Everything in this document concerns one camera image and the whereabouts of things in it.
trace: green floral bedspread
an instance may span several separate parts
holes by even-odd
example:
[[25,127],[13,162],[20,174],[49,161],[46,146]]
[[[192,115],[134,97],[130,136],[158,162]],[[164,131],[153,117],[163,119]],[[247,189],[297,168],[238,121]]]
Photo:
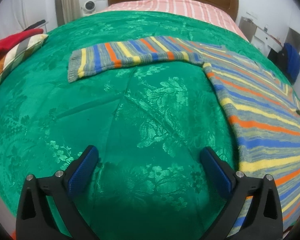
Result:
[[50,176],[93,144],[100,162],[75,202],[102,240],[198,239],[224,205],[206,180],[199,151],[209,145],[232,167],[238,163],[234,135],[203,71],[158,63],[69,84],[71,52],[169,35],[223,44],[288,81],[236,34],[183,16],[106,12],[49,35],[0,86],[0,196],[11,212],[27,174]]

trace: screw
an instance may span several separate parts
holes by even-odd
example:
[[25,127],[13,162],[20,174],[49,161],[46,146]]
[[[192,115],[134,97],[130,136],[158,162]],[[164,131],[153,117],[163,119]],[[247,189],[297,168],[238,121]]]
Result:
[[266,178],[267,178],[267,180],[273,180],[273,177],[272,177],[272,175],[270,175],[270,174],[267,174],[267,175],[266,175]]
[[244,173],[242,171],[237,171],[235,173],[239,178],[242,178],[244,176]]
[[57,171],[54,175],[56,175],[57,177],[61,177],[63,175],[63,171]]
[[29,174],[28,176],[26,176],[26,180],[31,181],[31,179],[33,179],[33,175]]

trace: plaid pillow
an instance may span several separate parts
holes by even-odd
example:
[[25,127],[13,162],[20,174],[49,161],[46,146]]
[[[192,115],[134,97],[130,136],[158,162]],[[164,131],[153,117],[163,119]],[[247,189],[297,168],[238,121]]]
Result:
[[23,40],[11,49],[0,60],[0,84],[16,66],[41,48],[47,37],[47,34],[37,34]]

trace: red cloth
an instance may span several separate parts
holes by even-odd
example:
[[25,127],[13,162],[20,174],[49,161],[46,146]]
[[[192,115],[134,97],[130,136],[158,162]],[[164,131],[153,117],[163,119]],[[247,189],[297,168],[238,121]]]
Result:
[[9,50],[11,50],[14,46],[19,44],[21,41],[33,35],[42,34],[42,33],[43,33],[43,29],[31,29],[28,31],[10,35],[0,40],[0,59],[2,59],[2,57],[6,55],[9,52]]

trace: knit fabric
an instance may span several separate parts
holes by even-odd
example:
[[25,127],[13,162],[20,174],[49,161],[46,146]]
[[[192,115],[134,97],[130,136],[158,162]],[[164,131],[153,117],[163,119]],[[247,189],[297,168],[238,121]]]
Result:
[[[239,169],[252,177],[273,175],[287,228],[300,215],[300,101],[274,73],[224,46],[158,36],[76,50],[68,80],[172,60],[202,66],[234,130]],[[250,202],[248,198],[233,231],[242,225]]]

